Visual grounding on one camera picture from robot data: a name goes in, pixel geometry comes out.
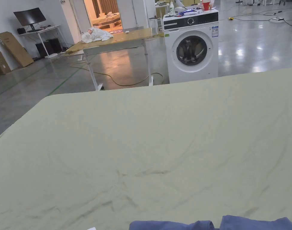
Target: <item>red cup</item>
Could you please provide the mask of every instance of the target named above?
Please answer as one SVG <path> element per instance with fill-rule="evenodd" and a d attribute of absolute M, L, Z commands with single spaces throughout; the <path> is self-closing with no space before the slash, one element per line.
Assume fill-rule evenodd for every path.
<path fill-rule="evenodd" d="M 210 10 L 210 2 L 203 3 L 204 11 Z"/>

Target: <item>green floor tape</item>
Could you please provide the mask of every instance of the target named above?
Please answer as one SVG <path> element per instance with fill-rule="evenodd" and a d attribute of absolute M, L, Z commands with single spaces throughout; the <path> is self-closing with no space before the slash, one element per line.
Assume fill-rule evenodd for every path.
<path fill-rule="evenodd" d="M 68 78 L 65 79 L 65 81 L 63 81 L 61 84 L 59 84 L 53 91 L 51 91 L 46 97 L 51 96 L 57 89 L 59 89 L 66 81 L 68 81 L 73 75 L 75 75 L 79 70 L 75 71 L 73 74 L 71 74 Z"/>
<path fill-rule="evenodd" d="M 29 77 L 33 76 L 34 74 L 38 73 L 39 71 L 41 71 L 43 68 L 47 67 L 48 65 L 51 65 L 51 64 L 54 63 L 56 60 L 58 60 L 58 58 L 55 59 L 55 60 L 53 60 L 51 63 L 49 63 L 49 64 L 43 66 L 42 68 L 36 70 L 34 73 L 32 73 L 32 74 L 29 75 L 28 77 L 24 78 L 23 80 L 17 82 L 15 85 L 13 85 L 13 86 L 7 88 L 6 90 L 2 91 L 2 92 L 0 93 L 0 95 L 3 94 L 3 93 L 5 93 L 6 91 L 10 90 L 10 89 L 13 88 L 14 86 L 18 85 L 18 84 L 21 83 L 22 81 L 24 81 L 24 80 L 28 79 Z"/>

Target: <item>speaker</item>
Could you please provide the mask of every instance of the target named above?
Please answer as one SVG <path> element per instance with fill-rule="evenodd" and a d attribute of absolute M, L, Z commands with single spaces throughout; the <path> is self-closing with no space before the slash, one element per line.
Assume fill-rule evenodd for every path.
<path fill-rule="evenodd" d="M 62 52 L 62 47 L 61 47 L 60 42 L 58 41 L 58 38 L 49 39 L 49 40 L 47 40 L 47 41 L 50 42 L 51 47 L 52 47 L 52 49 L 53 49 L 53 51 L 54 51 L 55 53 L 60 53 L 60 52 Z"/>
<path fill-rule="evenodd" d="M 45 44 L 48 54 L 49 55 L 53 54 L 54 50 L 52 49 L 51 43 L 49 41 L 44 41 L 44 44 Z M 38 52 L 40 53 L 41 58 L 45 58 L 45 56 L 47 56 L 47 53 L 42 43 L 37 43 L 36 48 Z"/>
<path fill-rule="evenodd" d="M 18 32 L 18 34 L 25 34 L 26 30 L 24 28 L 18 28 L 17 32 Z"/>

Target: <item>power strip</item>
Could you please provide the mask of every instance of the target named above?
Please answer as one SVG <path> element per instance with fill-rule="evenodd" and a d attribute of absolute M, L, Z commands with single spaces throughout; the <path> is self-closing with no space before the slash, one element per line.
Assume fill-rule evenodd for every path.
<path fill-rule="evenodd" d="M 273 17 L 271 20 L 279 22 L 284 21 L 285 19 L 283 17 Z"/>

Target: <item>washing machine control panel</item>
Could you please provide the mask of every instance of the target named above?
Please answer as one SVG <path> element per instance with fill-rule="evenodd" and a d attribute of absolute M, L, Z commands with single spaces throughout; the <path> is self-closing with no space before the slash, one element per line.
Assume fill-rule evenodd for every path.
<path fill-rule="evenodd" d="M 177 18 L 175 20 L 164 21 L 164 30 L 176 29 L 181 27 L 205 24 L 210 22 L 218 22 L 219 13 L 213 12 L 208 14 L 196 15 L 191 17 Z"/>
<path fill-rule="evenodd" d="M 193 25 L 194 24 L 194 18 L 190 17 L 187 19 L 187 24 Z"/>

